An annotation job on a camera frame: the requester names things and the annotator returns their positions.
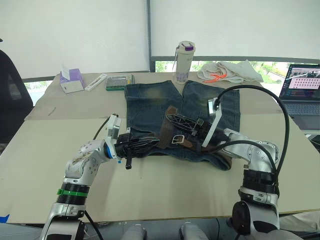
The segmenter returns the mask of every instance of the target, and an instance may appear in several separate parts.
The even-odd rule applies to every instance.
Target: metal buckle
[[[172,144],[183,144],[185,141],[185,135],[175,135],[172,138]]]
[[[208,110],[209,110],[209,116],[210,117],[213,117],[215,115],[214,104],[215,104],[215,100],[214,99],[209,99],[208,100]]]

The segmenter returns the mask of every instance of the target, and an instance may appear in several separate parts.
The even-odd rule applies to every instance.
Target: tissue box
[[[63,91],[68,93],[84,90],[84,80],[78,68],[69,70],[70,80],[64,78],[60,72],[60,85]]]

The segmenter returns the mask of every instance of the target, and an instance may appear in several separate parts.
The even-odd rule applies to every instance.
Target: white curtain
[[[320,59],[320,0],[150,0],[152,56]]]
[[[0,0],[0,38],[22,78],[149,70],[145,0]]]

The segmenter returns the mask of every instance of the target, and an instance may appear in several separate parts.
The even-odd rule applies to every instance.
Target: denim fabric
[[[213,99],[223,88],[203,85],[188,81],[182,96],[171,81],[151,84],[130,84],[124,89],[127,103],[127,127],[131,128],[133,137],[138,138],[151,134],[158,136],[161,132],[165,113],[170,106],[178,109],[178,113],[197,120],[202,118],[212,122],[208,114],[208,99]],[[221,100],[222,118],[219,128],[239,131],[240,107],[239,91],[227,92]],[[172,135],[186,133],[174,129]],[[149,155],[170,155],[192,162],[208,161],[221,170],[229,170],[231,164],[219,154],[197,153],[181,145],[171,144],[166,149],[154,147],[140,157]]]

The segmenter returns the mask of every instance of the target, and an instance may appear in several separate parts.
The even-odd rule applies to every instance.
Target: green ring
[[[78,197],[87,197],[88,193],[86,192],[80,192],[80,191],[68,191],[59,188],[58,192],[56,193],[57,195],[70,195],[70,196],[78,196]]]

